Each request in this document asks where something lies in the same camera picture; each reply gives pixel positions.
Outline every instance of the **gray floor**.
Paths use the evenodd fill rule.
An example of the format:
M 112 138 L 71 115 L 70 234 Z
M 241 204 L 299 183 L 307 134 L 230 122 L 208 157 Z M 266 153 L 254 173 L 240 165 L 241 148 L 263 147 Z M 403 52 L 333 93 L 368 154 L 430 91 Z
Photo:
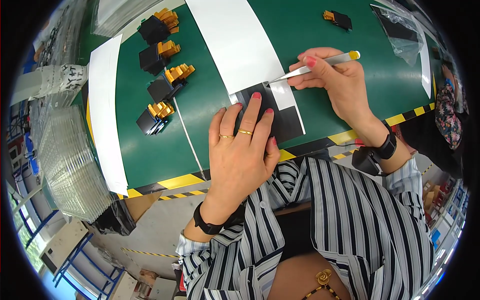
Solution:
M 329 149 L 330 155 L 336 155 L 355 148 L 334 147 Z M 420 172 L 423 172 L 432 163 L 426 156 L 416 154 L 415 159 Z M 352 168 L 352 156 L 336 160 L 335 163 Z M 370 176 L 381 183 L 381 177 Z M 423 181 L 433 180 L 438 183 L 443 172 L 432 166 L 423 175 Z M 210 182 L 203 182 L 175 190 L 164 192 L 164 195 L 177 194 L 208 188 Z M 154 271 L 163 278 L 173 279 L 174 273 L 171 264 L 177 258 L 161 257 L 134 252 L 123 252 L 120 248 L 127 248 L 142 252 L 176 255 L 175 249 L 179 240 L 179 233 L 188 223 L 196 206 L 203 200 L 204 195 L 189 196 L 167 201 L 157 201 L 137 222 L 136 229 L 129 236 L 118 234 L 96 234 L 94 242 L 108 249 L 114 257 L 120 260 L 132 275 L 137 275 L 141 268 Z

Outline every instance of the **floral sleeve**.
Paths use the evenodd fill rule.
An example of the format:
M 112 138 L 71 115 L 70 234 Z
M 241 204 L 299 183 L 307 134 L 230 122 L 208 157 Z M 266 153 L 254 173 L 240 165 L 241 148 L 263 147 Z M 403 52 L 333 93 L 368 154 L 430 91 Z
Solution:
M 448 80 L 437 94 L 435 124 L 452 150 L 458 147 L 462 137 L 462 124 L 460 123 L 460 119 L 455 115 L 454 103 L 453 87 Z

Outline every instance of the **workbench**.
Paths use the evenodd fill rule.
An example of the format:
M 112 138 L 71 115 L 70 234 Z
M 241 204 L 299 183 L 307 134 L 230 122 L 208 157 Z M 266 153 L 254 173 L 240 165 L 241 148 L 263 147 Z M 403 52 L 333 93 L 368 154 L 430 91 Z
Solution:
M 382 25 L 370 7 L 371 3 L 377 2 L 304 0 L 300 4 L 285 0 L 251 0 L 249 3 L 286 72 L 288 66 L 297 61 L 296 57 L 308 48 L 358 50 L 361 53 L 359 62 L 365 71 L 369 105 L 376 117 L 393 125 L 433 108 L 435 92 L 432 90 L 428 99 L 421 84 L 420 55 L 414 67 L 394 55 Z M 88 62 L 90 52 L 107 40 L 90 34 L 91 6 L 85 13 L 80 36 L 78 63 L 82 65 Z M 353 31 L 347 33 L 324 20 L 322 13 L 325 10 L 348 15 Z M 129 197 L 208 180 L 208 127 L 212 116 L 221 107 L 230 105 L 222 79 L 187 5 L 174 11 L 179 18 L 180 31 L 168 39 L 180 44 L 181 51 L 172 56 L 169 67 L 186 63 L 193 65 L 196 71 L 189 76 L 189 84 L 176 96 L 176 112 L 156 136 L 145 136 L 135 123 L 145 107 L 153 103 L 146 84 L 155 77 L 140 69 L 138 59 L 138 53 L 147 48 L 147 43 L 135 33 L 120 47 L 116 116 Z M 431 70 L 437 81 L 441 81 L 441 61 L 433 59 L 431 49 L 436 43 L 427 36 L 427 44 Z M 245 51 L 249 50 L 249 45 L 243 47 Z M 306 134 L 279 145 L 284 149 L 282 159 L 356 137 L 351 128 L 335 115 L 324 89 L 292 90 Z M 81 104 L 81 95 L 74 104 Z M 200 173 L 180 115 L 204 176 Z

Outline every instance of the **fingernail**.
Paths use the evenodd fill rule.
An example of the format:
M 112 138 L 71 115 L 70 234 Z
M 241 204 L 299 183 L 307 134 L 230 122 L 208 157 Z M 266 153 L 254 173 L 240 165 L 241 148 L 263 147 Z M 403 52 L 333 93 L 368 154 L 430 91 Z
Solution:
M 313 68 L 317 63 L 317 60 L 311 56 L 306 56 L 303 58 L 303 62 L 310 68 Z

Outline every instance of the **ring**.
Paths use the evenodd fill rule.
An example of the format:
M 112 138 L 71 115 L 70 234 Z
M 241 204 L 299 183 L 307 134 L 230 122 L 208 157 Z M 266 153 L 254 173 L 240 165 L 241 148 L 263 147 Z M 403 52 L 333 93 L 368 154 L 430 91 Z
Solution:
M 241 132 L 241 133 L 246 133 L 246 134 L 249 134 L 249 135 L 253 135 L 253 132 L 246 131 L 246 130 L 243 130 L 243 129 L 239 129 L 238 131 Z

